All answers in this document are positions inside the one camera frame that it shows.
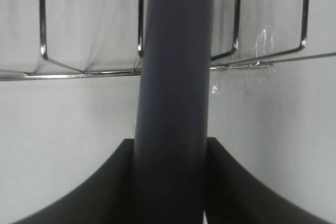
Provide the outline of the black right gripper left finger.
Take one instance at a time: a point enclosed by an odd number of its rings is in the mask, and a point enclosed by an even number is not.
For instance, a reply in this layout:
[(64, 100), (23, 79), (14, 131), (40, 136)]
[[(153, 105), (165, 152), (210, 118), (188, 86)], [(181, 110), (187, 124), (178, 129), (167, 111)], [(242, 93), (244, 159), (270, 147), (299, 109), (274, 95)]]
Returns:
[(127, 223), (133, 144), (133, 139), (124, 139), (78, 187), (18, 223)]

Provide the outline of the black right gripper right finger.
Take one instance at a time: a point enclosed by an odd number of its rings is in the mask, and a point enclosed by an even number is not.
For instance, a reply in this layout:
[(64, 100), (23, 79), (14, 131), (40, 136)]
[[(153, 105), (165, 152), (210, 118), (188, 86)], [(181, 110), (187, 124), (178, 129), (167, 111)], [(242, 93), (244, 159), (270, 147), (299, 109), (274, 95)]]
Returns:
[(206, 158), (208, 223), (327, 223), (261, 183), (214, 137), (207, 139)]

